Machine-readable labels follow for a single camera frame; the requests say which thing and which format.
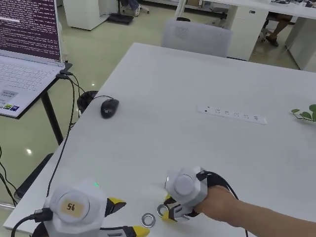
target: white power strip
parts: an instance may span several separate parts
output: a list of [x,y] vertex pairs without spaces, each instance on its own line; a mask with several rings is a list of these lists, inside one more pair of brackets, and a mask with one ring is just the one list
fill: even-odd
[[266,119],[259,115],[251,115],[243,112],[236,112],[236,111],[230,111],[230,110],[222,110],[218,108],[214,108],[211,106],[204,106],[204,105],[198,105],[197,111],[199,113],[207,114],[207,115],[215,115],[215,116],[221,116],[231,119],[237,119],[242,120],[246,122],[254,122],[258,124],[267,124]]

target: laptop sticker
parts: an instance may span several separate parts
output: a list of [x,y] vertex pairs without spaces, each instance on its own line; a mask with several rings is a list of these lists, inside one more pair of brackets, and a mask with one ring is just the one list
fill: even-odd
[[0,92],[0,108],[4,107],[17,94],[18,94],[17,92],[9,91],[9,90],[3,90],[2,92]]
[[20,107],[13,105],[12,108],[10,109],[11,111],[17,111]]
[[5,105],[3,109],[4,110],[9,110],[9,109],[11,109],[11,107],[12,107],[12,105]]

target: cable connector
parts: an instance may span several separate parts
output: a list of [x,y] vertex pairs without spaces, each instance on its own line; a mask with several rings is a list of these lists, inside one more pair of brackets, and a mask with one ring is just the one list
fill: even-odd
[[63,75],[63,74],[57,74],[56,75],[57,79],[65,79],[65,80],[70,80],[69,76]]
[[36,210],[30,217],[37,222],[51,221],[53,219],[53,212],[50,208],[43,208]]
[[71,72],[68,72],[66,70],[60,70],[59,72],[60,74],[63,74],[63,75],[68,75],[68,76],[73,76],[74,74],[72,74]]

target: floor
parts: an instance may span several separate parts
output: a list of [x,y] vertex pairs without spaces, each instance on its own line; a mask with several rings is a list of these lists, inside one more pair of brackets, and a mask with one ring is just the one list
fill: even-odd
[[[104,23],[89,32],[68,27],[65,12],[62,7],[59,8],[63,37],[70,52],[69,60],[74,65],[71,71],[78,76],[81,87],[98,90],[133,42],[160,44],[164,23],[173,17],[175,11],[154,6],[150,6],[150,11],[150,15],[141,14],[135,18],[130,26]],[[211,20],[209,16],[193,13],[185,13],[184,16],[201,23]],[[250,61],[296,69],[282,45],[290,30],[289,26],[280,34],[278,48],[259,42]],[[49,95],[65,134],[71,114],[72,88],[69,82],[60,80],[50,89]],[[16,186],[21,185],[42,159],[57,148],[41,101],[20,120],[0,117],[0,130],[1,160],[7,168],[8,179]],[[10,202],[2,184],[0,201]],[[0,210],[1,226],[9,214],[9,211]],[[0,237],[6,236],[9,232],[1,227]]]

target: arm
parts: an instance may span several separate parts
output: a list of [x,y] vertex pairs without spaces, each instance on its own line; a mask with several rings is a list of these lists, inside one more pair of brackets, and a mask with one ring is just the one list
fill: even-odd
[[195,210],[214,220],[242,227],[258,237],[316,236],[316,223],[239,201],[220,186],[210,188],[206,199]]

